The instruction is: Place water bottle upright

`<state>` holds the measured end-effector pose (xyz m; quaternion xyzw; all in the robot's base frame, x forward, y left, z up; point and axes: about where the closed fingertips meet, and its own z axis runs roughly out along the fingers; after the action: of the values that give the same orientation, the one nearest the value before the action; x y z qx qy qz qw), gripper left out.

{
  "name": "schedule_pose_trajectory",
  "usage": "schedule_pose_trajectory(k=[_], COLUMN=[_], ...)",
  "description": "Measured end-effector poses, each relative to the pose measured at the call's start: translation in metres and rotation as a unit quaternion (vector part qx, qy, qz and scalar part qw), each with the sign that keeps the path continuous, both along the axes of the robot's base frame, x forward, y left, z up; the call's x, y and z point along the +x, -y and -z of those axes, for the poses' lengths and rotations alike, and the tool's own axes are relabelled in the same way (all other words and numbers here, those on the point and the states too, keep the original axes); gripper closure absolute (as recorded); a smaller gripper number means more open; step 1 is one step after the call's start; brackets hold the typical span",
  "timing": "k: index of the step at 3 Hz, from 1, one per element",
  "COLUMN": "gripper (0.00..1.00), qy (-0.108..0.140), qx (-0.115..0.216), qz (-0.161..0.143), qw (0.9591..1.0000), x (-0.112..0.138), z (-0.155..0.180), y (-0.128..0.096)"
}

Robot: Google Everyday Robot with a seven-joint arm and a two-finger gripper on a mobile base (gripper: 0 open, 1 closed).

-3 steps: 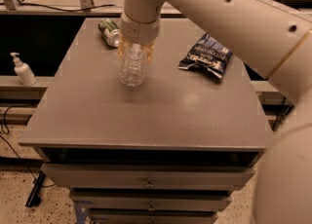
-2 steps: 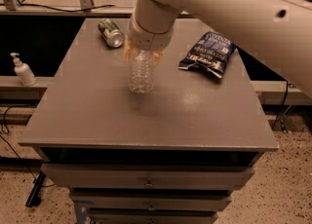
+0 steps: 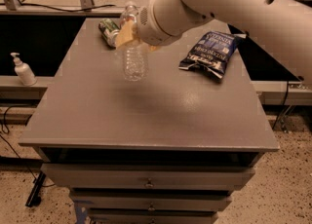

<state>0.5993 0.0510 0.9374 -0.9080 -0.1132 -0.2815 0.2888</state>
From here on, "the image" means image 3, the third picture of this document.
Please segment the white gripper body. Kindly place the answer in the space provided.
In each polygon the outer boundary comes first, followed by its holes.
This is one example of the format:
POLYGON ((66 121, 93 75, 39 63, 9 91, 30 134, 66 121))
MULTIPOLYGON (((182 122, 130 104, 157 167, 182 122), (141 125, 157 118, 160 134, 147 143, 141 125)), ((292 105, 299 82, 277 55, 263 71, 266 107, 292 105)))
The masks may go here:
POLYGON ((151 46, 168 46, 181 38, 181 35, 172 36, 166 33, 158 24, 154 16, 154 4, 156 0, 150 0, 149 4, 142 6, 137 16, 137 33, 139 38, 151 46))

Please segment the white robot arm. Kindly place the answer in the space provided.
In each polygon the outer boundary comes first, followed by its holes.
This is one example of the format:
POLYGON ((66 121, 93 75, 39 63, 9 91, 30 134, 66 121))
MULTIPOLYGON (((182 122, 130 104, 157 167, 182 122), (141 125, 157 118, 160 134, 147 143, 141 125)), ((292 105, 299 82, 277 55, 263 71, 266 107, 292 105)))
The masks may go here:
POLYGON ((312 9, 293 0, 150 0, 122 20, 116 46, 165 46, 213 19, 244 32, 290 72, 312 84, 312 9))

